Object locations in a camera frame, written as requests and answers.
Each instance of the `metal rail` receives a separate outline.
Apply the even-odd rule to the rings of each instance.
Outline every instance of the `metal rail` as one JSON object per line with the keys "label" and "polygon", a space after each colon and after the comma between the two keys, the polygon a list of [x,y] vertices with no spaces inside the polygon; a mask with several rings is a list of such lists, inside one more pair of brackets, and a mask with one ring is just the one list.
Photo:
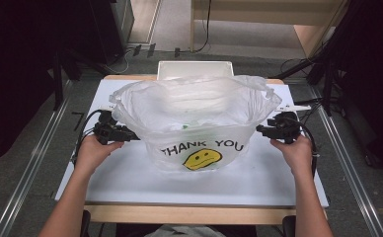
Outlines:
{"label": "metal rail", "polygon": [[[72,91],[72,82],[68,80],[65,84],[64,94],[69,95]],[[50,141],[53,135],[56,132],[56,128],[59,125],[60,120],[65,112],[65,109],[68,105],[68,96],[65,97],[63,103],[59,109],[53,112],[46,129],[41,136],[38,145],[35,146],[32,151],[31,160],[29,161],[28,166],[26,167],[25,173],[20,179],[19,184],[16,186],[13,194],[7,202],[6,208],[0,219],[0,236],[8,236],[10,230],[13,226],[13,223],[17,217],[17,214],[20,211],[20,208],[23,205],[23,202],[26,198],[26,195],[29,192],[29,189],[32,185],[33,180],[38,172],[38,168],[43,160],[44,154],[46,153],[47,147],[50,144]]]}
{"label": "metal rail", "polygon": [[[321,97],[319,91],[314,87],[311,87],[311,94],[313,98]],[[363,183],[358,177],[353,164],[351,163],[351,160],[341,140],[339,132],[337,131],[337,128],[334,124],[333,118],[328,117],[323,108],[320,108],[319,114],[327,130],[327,133],[331,138],[334,149],[337,152],[337,157],[340,160],[347,181],[357,201],[358,207],[360,208],[361,213],[363,214],[364,220],[366,221],[370,234],[372,236],[383,237],[383,225],[379,219],[379,215],[376,211],[376,208],[374,207],[372,200],[367,194]]]}

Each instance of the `black stand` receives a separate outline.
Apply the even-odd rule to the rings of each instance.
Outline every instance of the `black stand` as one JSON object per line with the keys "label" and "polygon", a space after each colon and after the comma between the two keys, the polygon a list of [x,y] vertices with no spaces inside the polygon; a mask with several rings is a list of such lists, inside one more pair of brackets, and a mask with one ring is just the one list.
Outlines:
{"label": "black stand", "polygon": [[68,75],[70,80],[80,80],[81,71],[76,64],[76,60],[83,62],[87,66],[95,69],[103,76],[111,75],[111,71],[101,65],[91,61],[87,57],[74,49],[65,49],[58,51],[53,58],[53,81],[55,91],[55,105],[53,110],[56,111],[63,101],[63,90],[62,90],[62,74],[61,67]]}
{"label": "black stand", "polygon": [[314,67],[309,72],[308,76],[306,77],[306,80],[310,85],[316,85],[325,74],[325,86],[323,91],[324,98],[322,100],[322,106],[324,107],[327,115],[330,117],[330,99],[334,80],[334,71],[332,66],[333,62],[331,61],[331,59],[328,58],[329,56],[327,55],[327,48],[330,47],[324,48],[319,56],[315,56],[314,58],[311,58],[309,60],[306,59],[298,65],[295,65],[292,68],[288,69],[287,71],[269,78],[284,79],[314,64]]}

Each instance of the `white board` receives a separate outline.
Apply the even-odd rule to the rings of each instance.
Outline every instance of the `white board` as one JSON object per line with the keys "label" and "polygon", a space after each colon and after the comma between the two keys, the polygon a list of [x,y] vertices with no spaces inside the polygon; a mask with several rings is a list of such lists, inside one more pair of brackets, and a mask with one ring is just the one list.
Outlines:
{"label": "white board", "polygon": [[[89,113],[111,105],[109,95],[129,80],[102,80]],[[287,85],[270,85],[282,98],[280,105],[293,105]],[[93,116],[86,129],[97,122]],[[73,171],[68,163],[55,199]],[[321,180],[315,184],[323,207],[328,206]],[[158,170],[143,141],[125,142],[96,170],[90,180],[86,201],[119,203],[162,203],[198,205],[294,206],[295,187],[290,168],[269,139],[255,132],[248,153],[215,171],[175,173]]]}

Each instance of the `wooden table edge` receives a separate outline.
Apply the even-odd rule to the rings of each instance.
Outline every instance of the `wooden table edge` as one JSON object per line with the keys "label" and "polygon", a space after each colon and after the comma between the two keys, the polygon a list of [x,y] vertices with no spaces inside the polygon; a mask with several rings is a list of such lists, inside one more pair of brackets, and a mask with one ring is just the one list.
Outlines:
{"label": "wooden table edge", "polygon": [[277,225],[294,208],[181,205],[85,205],[93,222]]}
{"label": "wooden table edge", "polygon": [[[108,75],[104,80],[156,80],[157,75]],[[284,84],[280,79],[267,79],[268,84]]]}

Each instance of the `forearm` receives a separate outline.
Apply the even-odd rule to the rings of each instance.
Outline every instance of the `forearm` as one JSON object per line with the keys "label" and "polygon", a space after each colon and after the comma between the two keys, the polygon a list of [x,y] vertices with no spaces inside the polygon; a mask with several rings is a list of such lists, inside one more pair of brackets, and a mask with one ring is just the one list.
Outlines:
{"label": "forearm", "polygon": [[73,173],[39,236],[80,236],[89,176]]}
{"label": "forearm", "polygon": [[333,236],[311,173],[295,176],[296,236]]}

